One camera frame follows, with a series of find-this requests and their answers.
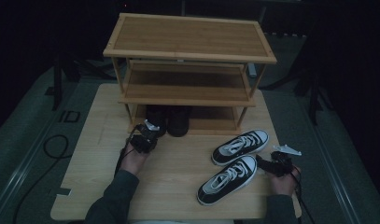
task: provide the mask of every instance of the sleeve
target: sleeve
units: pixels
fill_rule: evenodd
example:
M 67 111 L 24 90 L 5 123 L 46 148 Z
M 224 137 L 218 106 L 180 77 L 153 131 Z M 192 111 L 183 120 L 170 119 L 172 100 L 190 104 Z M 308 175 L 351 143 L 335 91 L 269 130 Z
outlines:
M 294 205 L 288 195 L 272 195 L 267 198 L 264 224 L 297 224 Z
M 126 223 L 138 183 L 135 175 L 125 170 L 118 171 L 103 197 L 89 209 L 85 223 Z

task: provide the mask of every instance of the human hand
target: human hand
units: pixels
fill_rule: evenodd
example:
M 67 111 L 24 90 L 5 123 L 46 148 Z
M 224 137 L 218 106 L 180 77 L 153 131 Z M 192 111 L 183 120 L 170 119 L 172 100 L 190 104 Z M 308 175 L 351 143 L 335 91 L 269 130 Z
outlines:
M 122 162 L 120 163 L 120 169 L 126 170 L 133 175 L 137 175 L 141 168 L 143 167 L 149 153 L 139 153 L 136 149 L 129 143 L 124 152 L 126 155 Z
M 296 167 L 293 169 L 292 174 L 295 178 L 300 174 L 301 169 Z M 274 174 L 265 172 L 268 175 L 269 180 L 271 181 L 271 189 L 273 194 L 284 194 L 291 196 L 297 187 L 297 181 L 294 179 L 294 176 L 288 174 L 277 177 Z

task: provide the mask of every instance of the shoe rack shelf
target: shoe rack shelf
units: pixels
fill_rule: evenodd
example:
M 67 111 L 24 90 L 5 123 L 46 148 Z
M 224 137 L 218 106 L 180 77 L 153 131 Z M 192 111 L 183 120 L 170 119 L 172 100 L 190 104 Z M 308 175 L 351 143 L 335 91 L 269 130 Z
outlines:
M 239 134 L 265 65 L 276 63 L 256 21 L 125 13 L 104 55 L 112 58 L 132 126 L 144 121 L 145 105 L 192 105 L 193 134 Z M 124 78 L 118 58 L 127 60 Z M 252 87 L 248 63 L 260 66 Z

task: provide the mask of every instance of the shoelace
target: shoelace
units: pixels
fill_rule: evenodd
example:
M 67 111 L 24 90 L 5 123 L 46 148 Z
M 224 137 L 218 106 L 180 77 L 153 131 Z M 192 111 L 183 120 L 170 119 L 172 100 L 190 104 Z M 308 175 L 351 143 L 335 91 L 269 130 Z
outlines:
M 242 161 L 237 162 L 233 167 L 228 168 L 224 173 L 216 176 L 211 184 L 212 189 L 222 189 L 237 176 L 247 175 L 248 170 Z
M 234 154 L 243 147 L 254 146 L 259 142 L 259 138 L 255 133 L 251 133 L 247 136 L 240 136 L 228 145 L 221 146 L 220 149 L 227 150 L 228 152 Z

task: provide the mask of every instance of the cable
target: cable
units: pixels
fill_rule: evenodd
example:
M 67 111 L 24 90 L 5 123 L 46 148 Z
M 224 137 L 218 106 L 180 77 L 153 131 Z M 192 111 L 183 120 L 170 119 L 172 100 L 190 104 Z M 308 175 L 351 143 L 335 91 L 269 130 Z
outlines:
M 56 157 L 56 156 L 53 156 L 51 155 L 49 152 L 48 152 L 48 148 L 47 148 L 47 144 L 50 140 L 52 140 L 53 138 L 56 138 L 56 137 L 61 137 L 64 141 L 65 141 L 65 145 L 64 145 L 64 149 L 62 151 L 62 153 L 60 154 L 60 156 Z M 13 219 L 12 219 L 12 223 L 16 224 L 17 223 L 17 219 L 18 219 L 18 213 L 21 209 L 21 205 L 23 204 L 24 200 L 27 198 L 27 196 L 29 196 L 30 192 L 35 188 L 35 186 L 53 169 L 53 167 L 55 167 L 55 165 L 62 159 L 67 159 L 67 158 L 71 158 L 73 154 L 71 155 L 68 155 L 68 156 L 64 156 L 64 154 L 66 153 L 67 149 L 68 149 L 68 138 L 62 134 L 56 134 L 56 135 L 53 135 L 52 137 L 48 138 L 47 140 L 45 140 L 44 142 L 44 146 L 43 146 L 43 149 L 44 149 L 44 152 L 47 154 L 48 157 L 50 158 L 53 158 L 55 159 L 56 161 L 49 167 L 49 169 L 42 175 L 40 176 L 36 182 L 26 191 L 26 193 L 21 197 L 16 209 L 15 209 L 15 213 L 14 213 L 14 216 L 13 216 Z
M 302 180 L 302 176 L 301 176 L 301 172 L 300 170 L 294 166 L 294 169 L 297 170 L 298 174 L 299 174 L 299 177 L 300 179 L 297 179 L 297 177 L 293 174 L 293 173 L 290 173 L 290 175 L 292 176 L 292 178 L 295 180 L 295 182 L 297 182 L 297 188 L 295 189 L 295 193 L 297 195 L 297 198 L 298 198 L 298 202 L 300 203 L 300 205 L 303 206 L 303 208 L 305 209 L 306 211 L 306 214 L 309 216 L 309 218 L 311 219 L 311 222 L 313 224 L 315 224 L 315 221 L 311 215 L 311 213 L 309 212 L 309 209 L 308 207 L 306 206 L 305 202 L 303 201 L 303 187 L 301 186 L 301 180 Z
M 136 131 L 136 128 L 137 128 L 137 125 L 134 126 L 134 128 L 132 129 L 131 133 L 129 134 L 129 137 L 126 139 L 126 144 L 125 146 L 123 147 L 123 149 L 120 151 L 120 157 L 118 158 L 118 161 L 117 161 L 117 164 L 116 164 L 116 169 L 115 169 L 115 172 L 114 172 L 114 176 L 117 174 L 117 172 L 120 170 L 120 164 L 123 160 L 123 158 L 125 158 L 129 153 L 131 153 L 132 151 L 134 151 L 134 149 L 130 150 L 129 152 L 127 152 L 126 154 L 122 155 L 122 152 L 125 152 L 126 151 L 126 147 L 128 147 L 129 145 L 129 142 L 130 142 L 130 139 L 132 139 L 132 137 L 134 136 L 134 132 Z

